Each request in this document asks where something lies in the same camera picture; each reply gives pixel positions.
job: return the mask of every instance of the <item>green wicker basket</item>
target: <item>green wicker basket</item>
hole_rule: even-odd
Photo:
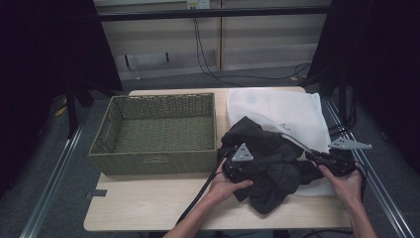
[[[89,157],[106,176],[210,172],[214,94],[112,97]]]

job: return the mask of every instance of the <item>wire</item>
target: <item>wire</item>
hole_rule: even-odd
[[[197,19],[193,18],[194,21],[194,28],[195,28],[195,43],[196,43],[196,50],[197,50],[197,59],[198,59],[198,64],[200,65],[201,70],[204,72],[204,74],[213,77],[214,79],[220,81],[220,82],[224,82],[224,83],[228,83],[234,86],[238,86],[238,87],[242,87],[242,85],[233,83],[233,82],[228,82],[228,81],[224,81],[222,79],[220,79],[218,76],[214,75],[213,72],[210,70],[208,63],[207,63],[207,59],[204,56],[204,51],[203,51],[203,45],[201,44],[201,37],[200,37],[200,30],[198,29],[198,23],[197,23]],[[204,59],[204,63],[207,67],[207,70],[204,70],[203,66],[201,65],[201,60],[200,60],[200,53],[199,53],[199,48],[201,49],[201,54],[203,56]]]
[[[240,86],[242,87],[242,85],[233,83],[233,82],[228,82],[228,81],[224,81],[222,79],[220,79],[221,77],[246,77],[246,78],[257,78],[257,79],[267,79],[267,80],[280,80],[280,79],[287,79],[287,78],[291,78],[292,76],[298,75],[299,72],[303,71],[304,69],[306,69],[309,65],[311,65],[310,62],[305,62],[305,63],[300,63],[298,65],[295,66],[294,68],[294,73],[287,75],[287,76],[282,76],[282,77],[263,77],[263,76],[256,76],[256,75],[235,75],[235,74],[230,74],[230,75],[215,75],[209,68],[206,57],[204,56],[204,51],[203,51],[203,45],[201,43],[201,37],[200,37],[200,29],[198,27],[198,22],[196,18],[193,18],[194,21],[194,28],[195,28],[195,40],[196,40],[196,50],[197,50],[197,58],[198,58],[198,63],[200,65],[201,70],[208,76],[211,76],[213,78],[215,78],[218,81],[224,82],[224,83],[229,83],[235,86]],[[201,49],[201,54],[202,57],[204,59],[204,63],[205,66],[208,70],[205,71],[202,64],[201,64],[201,60],[200,60],[200,55],[199,55],[199,48]],[[298,67],[305,65],[302,69],[297,70]]]
[[[359,173],[361,173],[361,175],[363,176],[362,178],[362,187],[361,187],[361,201],[364,201],[365,198],[365,191],[367,188],[367,184],[368,184],[368,168],[360,161],[356,161],[356,163],[358,163],[359,165],[364,167],[365,173],[361,170],[361,168],[356,167],[356,170],[359,171]]]
[[[322,238],[322,236],[320,235],[320,234],[318,234],[318,233],[316,233],[315,234],[316,235],[316,237],[318,237],[318,238]]]
[[[335,233],[346,234],[346,235],[352,235],[353,234],[353,231],[342,231],[342,230],[325,229],[325,230],[313,231],[313,232],[311,232],[311,233],[303,236],[302,238],[308,238],[310,236],[317,235],[317,234],[323,233],[323,232],[335,232]]]
[[[349,112],[349,115],[348,115],[348,118],[347,118],[347,125],[343,125],[343,124],[339,123],[335,126],[332,126],[332,127],[328,128],[328,130],[332,130],[332,129],[342,127],[342,129],[340,129],[339,131],[330,134],[330,137],[336,136],[338,134],[345,133],[345,132],[349,131],[350,129],[352,129],[356,125],[356,122],[358,120],[357,101],[358,101],[358,97],[355,94],[355,91],[352,90],[352,102],[350,104],[350,112]]]
[[[242,234],[237,234],[237,235],[234,235],[234,236],[224,234],[224,237],[226,237],[226,238],[239,238],[239,237],[243,237],[243,236],[245,236],[245,237],[261,237],[261,235],[258,234],[259,232],[260,232],[259,230],[250,231],[250,232],[244,232]]]
[[[194,200],[192,200],[192,202],[189,204],[189,206],[184,210],[184,212],[182,212],[182,214],[179,216],[178,220],[176,221],[176,224],[178,224],[179,222],[181,222],[187,215],[188,213],[192,210],[192,208],[195,206],[195,204],[197,204],[198,200],[201,198],[201,196],[203,195],[204,191],[207,189],[207,186],[210,184],[210,182],[213,180],[213,178],[220,174],[220,173],[216,173],[217,169],[219,169],[220,165],[223,162],[223,158],[226,157],[226,155],[228,155],[231,150],[228,150],[221,158],[221,160],[217,163],[216,168],[213,170],[213,172],[210,174],[209,178],[207,179],[207,181],[204,183],[204,185],[201,187],[200,191],[198,192],[198,194],[195,196]]]

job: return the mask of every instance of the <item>black garment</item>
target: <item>black garment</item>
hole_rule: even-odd
[[[322,174],[309,161],[297,161],[303,149],[282,138],[278,133],[264,131],[261,125],[244,117],[222,138],[219,154],[245,143],[254,157],[244,166],[254,181],[250,187],[237,190],[235,197],[243,201],[248,196],[252,207],[268,214],[295,193],[300,184],[308,184]]]

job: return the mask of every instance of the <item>white cloth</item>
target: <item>white cloth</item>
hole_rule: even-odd
[[[331,139],[317,93],[232,88],[228,93],[227,113],[231,126],[247,116],[263,130],[288,134],[310,149],[328,152]],[[301,185],[295,192],[304,196],[333,193],[325,178]]]

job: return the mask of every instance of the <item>person's right hand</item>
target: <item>person's right hand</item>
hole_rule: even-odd
[[[361,201],[362,175],[358,170],[353,171],[346,177],[335,177],[325,166],[318,166],[318,169],[327,178],[344,205],[354,201]]]
[[[226,158],[223,159],[223,162],[217,169],[216,176],[211,181],[209,191],[205,195],[206,198],[210,198],[215,203],[219,203],[227,199],[237,189],[246,188],[253,184],[251,180],[243,180],[238,183],[233,183],[229,181],[223,174],[223,170],[222,170],[223,164],[225,163],[226,163]]]

